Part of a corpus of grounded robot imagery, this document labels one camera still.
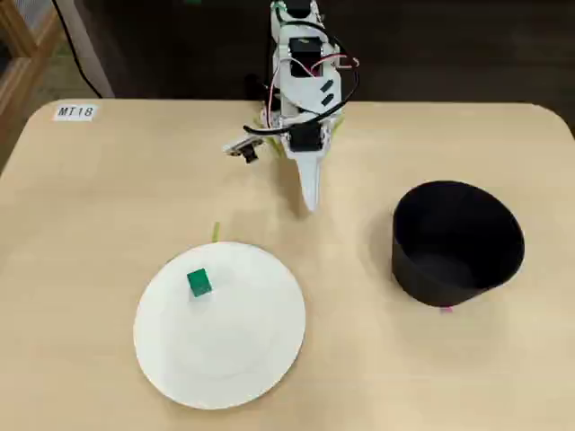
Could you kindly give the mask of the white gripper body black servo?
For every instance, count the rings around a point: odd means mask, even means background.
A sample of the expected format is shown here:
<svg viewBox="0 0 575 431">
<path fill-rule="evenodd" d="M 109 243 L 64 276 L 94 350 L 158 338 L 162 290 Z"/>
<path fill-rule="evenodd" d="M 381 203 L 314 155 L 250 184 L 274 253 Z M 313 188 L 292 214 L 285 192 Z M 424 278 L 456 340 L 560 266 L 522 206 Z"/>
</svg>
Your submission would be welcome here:
<svg viewBox="0 0 575 431">
<path fill-rule="evenodd" d="M 319 161 L 341 122 L 341 74 L 337 66 L 279 65 L 274 74 L 274 136 L 294 161 Z"/>
</svg>

